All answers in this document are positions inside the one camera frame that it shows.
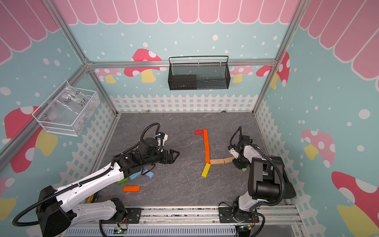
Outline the natural wood block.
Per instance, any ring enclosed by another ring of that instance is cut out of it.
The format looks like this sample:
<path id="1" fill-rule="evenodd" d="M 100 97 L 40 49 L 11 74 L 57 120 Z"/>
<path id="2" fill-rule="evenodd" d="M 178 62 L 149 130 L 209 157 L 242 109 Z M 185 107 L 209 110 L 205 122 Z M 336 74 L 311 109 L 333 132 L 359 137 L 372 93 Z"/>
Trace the natural wood block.
<path id="1" fill-rule="evenodd" d="M 212 159 L 210 160 L 211 165 L 222 165 L 225 164 L 224 159 Z"/>
<path id="2" fill-rule="evenodd" d="M 224 163 L 225 164 L 231 163 L 234 159 L 235 159 L 234 157 L 226 158 L 224 159 Z"/>

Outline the red small block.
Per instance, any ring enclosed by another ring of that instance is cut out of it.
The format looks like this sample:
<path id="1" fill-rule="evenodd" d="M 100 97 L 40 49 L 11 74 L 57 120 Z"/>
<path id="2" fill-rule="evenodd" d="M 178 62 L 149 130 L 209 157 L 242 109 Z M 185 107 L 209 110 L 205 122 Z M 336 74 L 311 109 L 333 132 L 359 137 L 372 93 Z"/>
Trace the red small block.
<path id="1" fill-rule="evenodd" d="M 195 131 L 194 131 L 194 134 L 195 134 L 195 135 L 203 134 L 203 130 L 195 130 Z"/>

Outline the orange block short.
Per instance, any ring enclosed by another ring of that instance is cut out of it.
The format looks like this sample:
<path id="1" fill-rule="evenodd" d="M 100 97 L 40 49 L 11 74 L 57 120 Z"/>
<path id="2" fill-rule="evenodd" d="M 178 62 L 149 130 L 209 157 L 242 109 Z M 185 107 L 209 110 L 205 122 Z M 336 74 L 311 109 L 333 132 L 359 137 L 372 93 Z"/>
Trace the orange block short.
<path id="1" fill-rule="evenodd" d="M 210 164 L 210 151 L 209 150 L 205 151 L 205 162 L 207 164 Z"/>

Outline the yellow long block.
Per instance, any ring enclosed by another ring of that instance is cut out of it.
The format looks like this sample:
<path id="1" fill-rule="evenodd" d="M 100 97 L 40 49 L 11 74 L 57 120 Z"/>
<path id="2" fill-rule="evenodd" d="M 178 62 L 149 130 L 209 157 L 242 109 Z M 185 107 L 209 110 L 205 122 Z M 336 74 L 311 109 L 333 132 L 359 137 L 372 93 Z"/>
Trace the yellow long block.
<path id="1" fill-rule="evenodd" d="M 205 167 L 204 167 L 204 170 L 203 170 L 203 172 L 202 172 L 202 177 L 204 177 L 204 178 L 207 177 L 210 168 L 211 168 L 211 164 L 206 163 L 206 165 L 205 165 Z"/>

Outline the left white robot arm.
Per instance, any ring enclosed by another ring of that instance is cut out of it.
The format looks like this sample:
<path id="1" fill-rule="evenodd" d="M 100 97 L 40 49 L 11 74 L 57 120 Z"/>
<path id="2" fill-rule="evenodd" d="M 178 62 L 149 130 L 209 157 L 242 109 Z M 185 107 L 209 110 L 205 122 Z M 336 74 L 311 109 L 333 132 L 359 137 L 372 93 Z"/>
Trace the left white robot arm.
<path id="1" fill-rule="evenodd" d="M 42 189 L 38 201 L 14 217 L 13 226 L 38 225 L 44 237 L 56 237 L 77 224 L 126 222 L 130 215 L 119 198 L 99 203 L 83 203 L 83 200 L 132 174 L 145 175 L 143 169 L 147 166 L 173 164 L 180 153 L 164 149 L 167 139 L 158 122 L 150 124 L 135 145 L 113 156 L 105 167 L 66 186 Z"/>

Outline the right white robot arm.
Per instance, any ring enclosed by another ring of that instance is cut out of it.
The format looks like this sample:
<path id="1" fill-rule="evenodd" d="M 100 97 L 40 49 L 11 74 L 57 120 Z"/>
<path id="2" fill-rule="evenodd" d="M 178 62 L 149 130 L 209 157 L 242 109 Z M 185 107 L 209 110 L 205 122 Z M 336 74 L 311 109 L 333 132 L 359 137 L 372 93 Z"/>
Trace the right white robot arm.
<path id="1" fill-rule="evenodd" d="M 266 156 L 248 135 L 243 135 L 241 126 L 232 135 L 228 149 L 238 169 L 250 168 L 248 189 L 233 202 L 234 220 L 245 222 L 258 207 L 280 204 L 285 194 L 281 162 Z"/>

